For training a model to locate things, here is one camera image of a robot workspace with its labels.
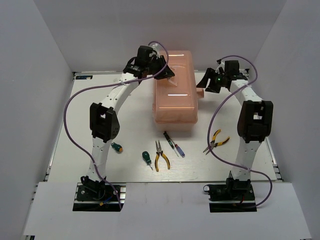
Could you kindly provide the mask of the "yellow long nose pliers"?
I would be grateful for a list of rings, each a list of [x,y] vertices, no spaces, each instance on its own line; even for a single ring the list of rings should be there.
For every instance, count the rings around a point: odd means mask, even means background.
[[[154,165],[155,165],[155,170],[156,172],[159,172],[159,166],[158,166],[158,162],[160,157],[162,157],[167,165],[167,169],[170,170],[171,169],[171,163],[169,158],[164,154],[163,150],[162,150],[162,146],[160,144],[160,141],[156,141],[155,142],[155,146],[156,146],[156,157],[155,157],[155,161],[154,161]]]

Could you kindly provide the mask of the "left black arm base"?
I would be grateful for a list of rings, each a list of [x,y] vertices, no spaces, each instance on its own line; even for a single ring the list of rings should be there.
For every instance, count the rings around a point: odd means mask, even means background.
[[[99,193],[94,193],[81,183],[77,184],[73,201],[73,212],[120,212],[121,208],[117,196],[123,207],[126,198],[126,185],[123,183],[114,185],[116,191],[106,184]]]

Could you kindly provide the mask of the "yellow black small pliers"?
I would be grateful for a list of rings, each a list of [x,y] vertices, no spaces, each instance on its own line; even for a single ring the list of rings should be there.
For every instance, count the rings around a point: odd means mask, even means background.
[[[221,129],[218,129],[212,136],[211,142],[209,144],[209,146],[207,146],[204,150],[203,153],[205,153],[206,155],[210,152],[210,149],[216,148],[216,147],[220,147],[225,145],[229,140],[230,137],[228,136],[225,140],[223,141],[216,141],[216,138],[218,136],[218,134],[221,132]]]

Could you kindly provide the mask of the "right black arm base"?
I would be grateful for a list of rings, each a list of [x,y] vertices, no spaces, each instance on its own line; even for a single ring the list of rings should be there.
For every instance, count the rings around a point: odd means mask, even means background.
[[[228,192],[226,184],[206,184],[203,192],[209,196],[210,213],[250,213],[256,212],[256,198],[253,187],[240,192]]]

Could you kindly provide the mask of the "pink plastic toolbox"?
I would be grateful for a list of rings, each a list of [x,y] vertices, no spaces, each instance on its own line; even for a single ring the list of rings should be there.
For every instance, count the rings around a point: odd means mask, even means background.
[[[192,53],[170,50],[168,67],[174,77],[154,80],[152,113],[160,131],[190,132],[198,121],[198,99],[204,90],[196,87]]]

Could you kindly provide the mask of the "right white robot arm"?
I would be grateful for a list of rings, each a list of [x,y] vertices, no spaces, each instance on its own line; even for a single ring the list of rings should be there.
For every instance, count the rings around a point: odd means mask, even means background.
[[[238,60],[217,60],[216,69],[208,68],[196,85],[198,89],[218,94],[226,88],[238,100],[241,111],[237,122],[240,139],[235,163],[229,173],[229,180],[234,181],[225,188],[226,195],[236,200],[244,193],[241,183],[251,180],[251,170],[257,150],[271,133],[273,108],[271,101],[263,100],[252,89],[252,82],[240,71]]]

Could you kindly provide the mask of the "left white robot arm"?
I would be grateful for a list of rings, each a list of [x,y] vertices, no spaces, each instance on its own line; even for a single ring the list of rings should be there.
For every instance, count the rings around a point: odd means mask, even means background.
[[[92,103],[89,109],[89,128],[92,135],[92,157],[89,169],[81,177],[82,183],[93,182],[88,193],[99,200],[105,196],[106,163],[112,140],[120,131],[118,112],[128,96],[140,83],[151,75],[153,79],[170,79],[175,76],[168,66],[169,59],[160,54],[161,44],[156,41],[141,45],[137,55],[131,58],[119,79],[119,85],[99,103]]]

